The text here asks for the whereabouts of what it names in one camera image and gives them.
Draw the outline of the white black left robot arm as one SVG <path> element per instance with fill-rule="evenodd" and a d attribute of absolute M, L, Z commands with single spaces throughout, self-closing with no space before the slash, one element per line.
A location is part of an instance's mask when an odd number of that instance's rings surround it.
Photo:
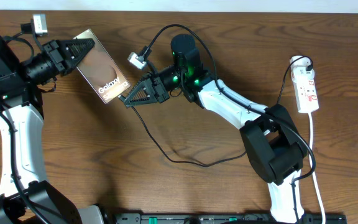
<path fill-rule="evenodd" d="M 77 208 L 47 179 L 42 149 L 42 85 L 69 74 L 94 47 L 92 39 L 53 40 L 20 61 L 0 36 L 0 223 L 102 223 L 100 208 Z"/>

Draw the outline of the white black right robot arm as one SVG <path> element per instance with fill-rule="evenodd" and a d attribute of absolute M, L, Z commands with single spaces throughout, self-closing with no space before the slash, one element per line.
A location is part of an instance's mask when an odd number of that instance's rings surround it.
<path fill-rule="evenodd" d="M 128 108 L 163 103 L 171 91 L 179 89 L 189 102 L 220 115 L 240 131 L 252 168 L 268 184 L 273 218 L 281 223 L 300 222 L 304 210 L 296 183 L 302 178 L 309 145 L 282 105 L 254 103 L 204 68 L 198 40 L 195 34 L 176 35 L 170 43 L 173 64 L 143 75 L 121 101 Z"/>

